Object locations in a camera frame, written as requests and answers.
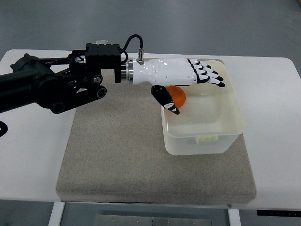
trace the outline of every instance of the bolt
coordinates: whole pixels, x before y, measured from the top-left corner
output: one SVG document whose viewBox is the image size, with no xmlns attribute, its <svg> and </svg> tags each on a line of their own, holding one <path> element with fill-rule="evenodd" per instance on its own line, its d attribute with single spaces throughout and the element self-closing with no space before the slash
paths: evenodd
<svg viewBox="0 0 301 226">
<path fill-rule="evenodd" d="M 68 86 L 74 86 L 74 85 L 75 85 L 74 81 L 68 82 Z"/>
<path fill-rule="evenodd" d="M 93 79 L 93 83 L 94 83 L 95 85 L 99 85 L 101 82 L 102 82 L 102 80 L 101 80 L 100 77 L 96 77 L 96 78 Z"/>
</svg>

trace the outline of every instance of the gray fabric pad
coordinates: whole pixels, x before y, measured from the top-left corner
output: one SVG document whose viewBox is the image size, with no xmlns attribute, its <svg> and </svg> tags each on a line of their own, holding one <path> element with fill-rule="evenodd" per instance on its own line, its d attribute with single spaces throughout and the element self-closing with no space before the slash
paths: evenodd
<svg viewBox="0 0 301 226">
<path fill-rule="evenodd" d="M 233 204 L 255 198 L 244 138 L 222 154 L 170 155 L 151 85 L 114 83 L 77 108 L 56 192 L 63 202 Z"/>
</svg>

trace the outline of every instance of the orange ball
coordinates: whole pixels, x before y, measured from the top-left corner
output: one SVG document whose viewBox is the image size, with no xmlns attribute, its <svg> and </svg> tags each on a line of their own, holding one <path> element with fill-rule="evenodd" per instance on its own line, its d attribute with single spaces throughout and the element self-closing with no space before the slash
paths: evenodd
<svg viewBox="0 0 301 226">
<path fill-rule="evenodd" d="M 183 104 L 186 101 L 186 95 L 178 86 L 168 86 L 166 87 L 167 91 L 170 93 L 171 97 L 173 98 L 174 104 L 177 108 L 180 108 L 183 106 Z"/>
</svg>

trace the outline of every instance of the concrete floor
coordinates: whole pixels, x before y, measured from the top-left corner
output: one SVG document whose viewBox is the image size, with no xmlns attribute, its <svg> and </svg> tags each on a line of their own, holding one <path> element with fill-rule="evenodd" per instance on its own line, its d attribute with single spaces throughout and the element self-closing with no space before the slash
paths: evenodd
<svg viewBox="0 0 301 226">
<path fill-rule="evenodd" d="M 0 58 L 15 48 L 84 49 L 99 39 L 123 46 L 134 33 L 146 53 L 287 57 L 301 74 L 296 0 L 0 0 Z M 132 41 L 127 51 L 138 46 Z M 0 201 L 0 216 L 13 211 L 7 206 Z"/>
</svg>

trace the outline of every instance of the translucent plastic bin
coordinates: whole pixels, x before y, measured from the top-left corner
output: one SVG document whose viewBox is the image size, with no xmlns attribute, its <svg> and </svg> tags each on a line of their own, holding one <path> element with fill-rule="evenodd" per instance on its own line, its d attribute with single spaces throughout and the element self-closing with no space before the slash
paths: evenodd
<svg viewBox="0 0 301 226">
<path fill-rule="evenodd" d="M 194 84 L 181 87 L 186 102 L 176 115 L 161 108 L 166 150 L 172 155 L 225 152 L 245 129 L 237 97 L 223 63 L 204 61 L 224 78 L 225 87 Z"/>
</svg>

